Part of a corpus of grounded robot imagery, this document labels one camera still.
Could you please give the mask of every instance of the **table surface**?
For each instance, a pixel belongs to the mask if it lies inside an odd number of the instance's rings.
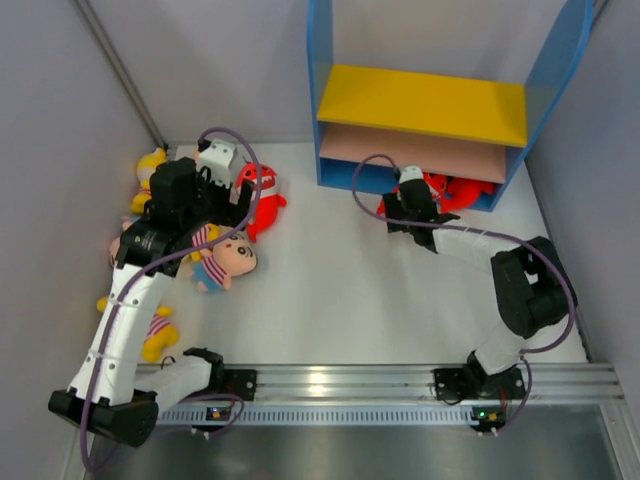
[[[289,205],[258,239],[256,270],[230,291],[200,294],[181,269],[164,302],[181,332],[167,354],[200,346],[236,364],[461,363],[501,321],[490,276],[387,234],[350,192],[317,186],[312,144],[254,149],[278,172]],[[178,158],[191,152],[179,147]],[[362,198],[373,209],[380,199]],[[525,168],[493,213],[461,216],[525,239],[546,235]],[[564,325],[543,329],[529,346],[549,343]],[[530,360],[587,361],[575,329]]]

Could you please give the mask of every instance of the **perforated metal strip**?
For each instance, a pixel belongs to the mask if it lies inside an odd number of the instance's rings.
[[[204,405],[179,405],[165,412],[158,425],[224,425],[208,419]],[[248,405],[236,425],[339,426],[339,425],[474,425],[471,407],[418,406],[257,406]]]

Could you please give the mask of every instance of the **wall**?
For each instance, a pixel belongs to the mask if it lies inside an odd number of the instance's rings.
[[[92,4],[165,138],[192,142],[311,138],[308,1]],[[333,3],[337,62],[524,82],[564,0]]]
[[[615,365],[640,425],[638,24],[637,0],[607,5],[528,165],[589,345]]]
[[[55,479],[75,429],[49,395],[86,353],[152,145],[71,2],[0,2],[0,65],[0,476]]]

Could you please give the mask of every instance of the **pink striped shirt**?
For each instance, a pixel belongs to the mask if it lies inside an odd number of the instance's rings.
[[[149,331],[147,332],[147,336],[145,337],[144,341],[146,342],[160,330],[168,327],[169,325],[171,325],[171,323],[169,323],[169,321],[165,317],[154,314],[153,319],[151,320],[151,325],[149,326]]]
[[[200,245],[204,245],[207,243],[207,237],[209,236],[209,232],[211,231],[211,226],[206,224],[200,230],[198,230],[192,237],[191,241],[194,247],[198,247]]]
[[[207,276],[216,282],[218,285],[222,285],[227,272],[213,259],[213,257],[205,257],[202,259],[202,267],[207,273]]]

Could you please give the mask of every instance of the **gray floor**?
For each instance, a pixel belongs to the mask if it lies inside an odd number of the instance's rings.
[[[121,448],[94,480],[609,480],[620,474],[597,409],[528,408],[498,438],[423,427],[237,428]],[[110,447],[97,441],[94,457]]]

